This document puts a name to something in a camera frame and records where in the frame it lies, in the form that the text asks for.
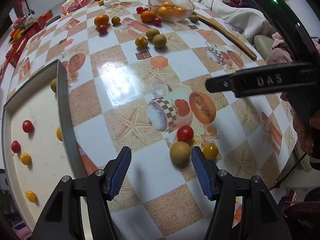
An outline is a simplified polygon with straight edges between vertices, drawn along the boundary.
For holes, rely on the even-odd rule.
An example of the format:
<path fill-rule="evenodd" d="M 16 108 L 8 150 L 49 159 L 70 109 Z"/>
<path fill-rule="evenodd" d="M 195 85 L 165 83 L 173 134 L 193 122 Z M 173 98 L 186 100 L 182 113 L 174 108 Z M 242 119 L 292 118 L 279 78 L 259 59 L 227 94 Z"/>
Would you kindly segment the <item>dark yellow tomato by orange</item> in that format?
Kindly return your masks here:
<path fill-rule="evenodd" d="M 120 19 L 118 16 L 114 16 L 114 17 L 112 17 L 112 19 L 111 19 L 111 23 L 112 23 L 113 25 L 120 25 L 121 19 Z"/>

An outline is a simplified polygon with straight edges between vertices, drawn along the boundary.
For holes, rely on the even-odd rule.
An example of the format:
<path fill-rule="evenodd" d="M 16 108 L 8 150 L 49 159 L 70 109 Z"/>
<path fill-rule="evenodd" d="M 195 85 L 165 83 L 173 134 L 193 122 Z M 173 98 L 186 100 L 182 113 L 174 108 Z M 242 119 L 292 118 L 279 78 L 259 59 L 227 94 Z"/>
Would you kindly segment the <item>tan longan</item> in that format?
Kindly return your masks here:
<path fill-rule="evenodd" d="M 145 33 L 146 37 L 150 40 L 153 40 L 153 38 L 158 34 L 160 34 L 160 32 L 156 28 L 150 28 Z"/>
<path fill-rule="evenodd" d="M 57 78 L 53 79 L 50 83 L 50 87 L 54 93 L 57 91 Z"/>
<path fill-rule="evenodd" d="M 162 34 L 157 34 L 153 37 L 152 42 L 156 48 L 164 48 L 167 44 L 167 38 Z"/>

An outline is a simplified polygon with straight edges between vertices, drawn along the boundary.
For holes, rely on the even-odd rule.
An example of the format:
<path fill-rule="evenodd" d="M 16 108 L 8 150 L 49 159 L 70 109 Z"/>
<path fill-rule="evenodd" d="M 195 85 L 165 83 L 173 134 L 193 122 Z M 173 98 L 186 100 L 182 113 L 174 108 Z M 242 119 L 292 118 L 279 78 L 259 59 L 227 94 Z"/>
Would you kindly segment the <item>red tomato behind bowl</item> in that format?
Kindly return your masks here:
<path fill-rule="evenodd" d="M 149 11 L 149 9 L 146 7 L 136 7 L 137 14 L 142 14 L 145 11 Z"/>

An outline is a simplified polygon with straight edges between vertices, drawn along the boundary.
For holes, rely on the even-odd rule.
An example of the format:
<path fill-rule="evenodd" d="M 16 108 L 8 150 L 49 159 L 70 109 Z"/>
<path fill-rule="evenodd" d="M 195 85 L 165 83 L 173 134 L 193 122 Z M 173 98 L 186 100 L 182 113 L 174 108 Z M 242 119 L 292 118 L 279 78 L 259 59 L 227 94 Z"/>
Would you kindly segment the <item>red stemmed tomato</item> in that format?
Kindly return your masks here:
<path fill-rule="evenodd" d="M 17 140 L 14 140 L 11 143 L 11 150 L 12 150 L 13 154 L 15 154 L 15 153 L 19 154 L 21 152 L 21 146 Z"/>

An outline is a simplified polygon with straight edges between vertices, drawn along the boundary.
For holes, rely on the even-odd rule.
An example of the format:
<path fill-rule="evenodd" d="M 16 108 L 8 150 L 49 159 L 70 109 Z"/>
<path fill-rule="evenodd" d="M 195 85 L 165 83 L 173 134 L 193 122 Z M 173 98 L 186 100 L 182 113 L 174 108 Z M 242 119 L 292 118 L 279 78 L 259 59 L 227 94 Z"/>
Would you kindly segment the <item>snack pile far table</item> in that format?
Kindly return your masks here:
<path fill-rule="evenodd" d="M 104 1 L 104 5 L 99 5 L 99 1 Z M 118 0 L 67 0 L 60 8 L 60 15 L 53 16 L 51 10 L 48 10 L 44 14 L 38 14 L 34 11 L 26 12 L 23 16 L 17 18 L 13 22 L 13 30 L 10 34 L 10 44 L 16 44 L 25 34 L 34 35 L 40 31 L 47 24 L 51 24 L 58 19 L 68 18 L 70 16 L 78 18 L 81 16 L 81 12 L 87 13 L 87 18 L 96 18 L 99 15 L 107 14 L 109 16 L 109 22 L 112 17 L 120 16 L 120 13 L 112 14 L 107 13 L 107 9 L 110 7 L 120 7 L 125 9 L 130 7 L 131 2 L 119 2 Z"/>

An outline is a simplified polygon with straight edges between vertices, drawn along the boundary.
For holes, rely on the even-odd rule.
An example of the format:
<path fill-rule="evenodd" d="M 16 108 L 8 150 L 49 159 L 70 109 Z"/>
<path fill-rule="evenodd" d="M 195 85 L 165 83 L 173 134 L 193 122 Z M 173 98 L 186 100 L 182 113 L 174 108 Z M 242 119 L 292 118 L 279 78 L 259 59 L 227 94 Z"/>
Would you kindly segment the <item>white shallow tray box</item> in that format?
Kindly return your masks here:
<path fill-rule="evenodd" d="M 50 87 L 55 78 L 56 93 Z M 22 129 L 25 120 L 33 123 L 31 133 Z M 63 141 L 56 136 L 58 127 Z M 19 154 L 11 150 L 14 140 L 20 143 Z M 59 60 L 26 81 L 4 105 L 2 153 L 14 202 L 30 230 L 34 229 L 48 198 L 64 175 L 72 178 L 86 175 L 69 109 L 67 70 Z M 21 153 L 31 156 L 28 166 L 21 163 Z M 37 202 L 27 200 L 27 191 L 37 195 Z"/>

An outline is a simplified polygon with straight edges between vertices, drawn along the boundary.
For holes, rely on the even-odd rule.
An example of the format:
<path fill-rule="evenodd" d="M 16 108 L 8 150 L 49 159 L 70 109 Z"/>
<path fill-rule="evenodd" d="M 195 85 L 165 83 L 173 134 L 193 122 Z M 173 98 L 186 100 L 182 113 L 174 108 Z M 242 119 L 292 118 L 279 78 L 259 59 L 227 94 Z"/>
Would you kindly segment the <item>far left orange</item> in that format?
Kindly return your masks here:
<path fill-rule="evenodd" d="M 94 19 L 94 25 L 99 27 L 101 25 L 108 25 L 109 23 L 109 16 L 107 14 L 99 15 Z"/>

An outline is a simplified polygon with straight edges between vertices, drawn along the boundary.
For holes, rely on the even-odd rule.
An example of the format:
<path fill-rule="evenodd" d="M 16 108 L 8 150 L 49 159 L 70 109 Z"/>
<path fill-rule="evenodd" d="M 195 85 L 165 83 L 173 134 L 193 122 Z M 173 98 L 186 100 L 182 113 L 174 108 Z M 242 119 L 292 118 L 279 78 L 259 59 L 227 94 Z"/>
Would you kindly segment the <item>long wooden back scratcher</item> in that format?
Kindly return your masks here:
<path fill-rule="evenodd" d="M 250 59 L 252 60 L 256 60 L 257 59 L 257 55 L 254 53 L 253 50 L 251 50 L 248 46 L 245 45 L 244 42 L 242 42 L 242 40 L 240 40 L 238 37 L 236 37 L 234 34 L 230 33 L 229 31 L 227 31 L 219 22 L 217 22 L 215 19 L 213 18 L 207 18 L 201 14 L 199 14 L 198 12 L 195 13 L 198 17 L 199 20 L 203 23 L 205 23 L 206 25 L 214 28 L 215 30 L 217 30 L 219 33 L 221 33 L 224 37 L 226 37 L 227 39 L 229 39 L 231 42 L 233 42 L 237 47 L 239 47 Z"/>

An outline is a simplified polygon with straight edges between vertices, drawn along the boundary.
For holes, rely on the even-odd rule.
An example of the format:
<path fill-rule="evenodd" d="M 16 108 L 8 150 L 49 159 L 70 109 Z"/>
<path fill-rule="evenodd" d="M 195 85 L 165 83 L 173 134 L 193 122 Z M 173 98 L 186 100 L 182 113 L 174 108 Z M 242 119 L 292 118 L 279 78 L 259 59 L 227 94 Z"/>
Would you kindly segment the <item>yellow tomato tray front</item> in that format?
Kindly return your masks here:
<path fill-rule="evenodd" d="M 29 200 L 29 202 L 31 202 L 31 203 L 37 202 L 37 195 L 33 191 L 27 191 L 25 193 L 25 196 L 26 196 L 27 200 Z"/>

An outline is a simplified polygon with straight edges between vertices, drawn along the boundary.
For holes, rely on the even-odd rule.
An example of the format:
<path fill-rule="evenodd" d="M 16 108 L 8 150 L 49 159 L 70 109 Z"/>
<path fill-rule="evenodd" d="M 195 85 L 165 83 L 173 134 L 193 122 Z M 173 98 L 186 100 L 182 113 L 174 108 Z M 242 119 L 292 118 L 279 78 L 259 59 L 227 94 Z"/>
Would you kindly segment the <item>red cherry tomato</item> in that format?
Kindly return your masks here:
<path fill-rule="evenodd" d="M 155 26 L 160 26 L 160 25 L 162 24 L 162 20 L 161 20 L 160 18 L 155 18 L 155 19 L 153 20 L 153 24 L 154 24 Z"/>
<path fill-rule="evenodd" d="M 103 24 L 97 27 L 97 31 L 100 35 L 105 35 L 108 31 L 108 26 Z"/>
<path fill-rule="evenodd" d="M 189 142 L 193 139 L 194 131 L 189 125 L 184 125 L 177 130 L 176 136 L 178 141 Z"/>

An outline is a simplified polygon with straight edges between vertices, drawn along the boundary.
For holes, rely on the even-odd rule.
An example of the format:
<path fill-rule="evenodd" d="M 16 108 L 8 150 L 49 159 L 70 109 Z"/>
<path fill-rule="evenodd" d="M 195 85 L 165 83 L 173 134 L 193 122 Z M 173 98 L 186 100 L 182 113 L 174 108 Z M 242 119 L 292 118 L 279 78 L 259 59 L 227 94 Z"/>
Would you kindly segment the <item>large orange near bowl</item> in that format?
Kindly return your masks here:
<path fill-rule="evenodd" d="M 156 13 L 154 11 L 149 10 L 143 11 L 140 15 L 141 21 L 145 23 L 153 23 L 156 18 Z"/>

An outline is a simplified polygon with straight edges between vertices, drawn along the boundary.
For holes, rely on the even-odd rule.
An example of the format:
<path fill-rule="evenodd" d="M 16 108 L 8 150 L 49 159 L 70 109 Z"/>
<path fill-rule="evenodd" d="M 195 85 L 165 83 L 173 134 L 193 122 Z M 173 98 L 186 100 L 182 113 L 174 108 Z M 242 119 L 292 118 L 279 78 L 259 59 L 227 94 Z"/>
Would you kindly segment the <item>longan beside bowl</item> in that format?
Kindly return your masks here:
<path fill-rule="evenodd" d="M 190 17 L 189 17 L 189 20 L 190 20 L 191 22 L 193 22 L 193 23 L 197 23 L 197 22 L 199 22 L 199 16 L 198 16 L 198 15 L 195 15 L 195 14 L 192 14 L 192 15 L 190 15 Z"/>

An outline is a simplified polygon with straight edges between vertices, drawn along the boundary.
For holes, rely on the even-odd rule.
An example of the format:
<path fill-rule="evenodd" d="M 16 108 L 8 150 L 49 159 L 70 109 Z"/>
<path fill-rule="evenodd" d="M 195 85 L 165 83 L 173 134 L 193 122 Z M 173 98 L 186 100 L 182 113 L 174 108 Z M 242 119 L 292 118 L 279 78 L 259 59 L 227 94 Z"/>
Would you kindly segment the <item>glass fruit bowl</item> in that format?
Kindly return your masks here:
<path fill-rule="evenodd" d="M 186 20 L 195 10 L 191 0 L 148 0 L 148 7 L 164 21 Z"/>

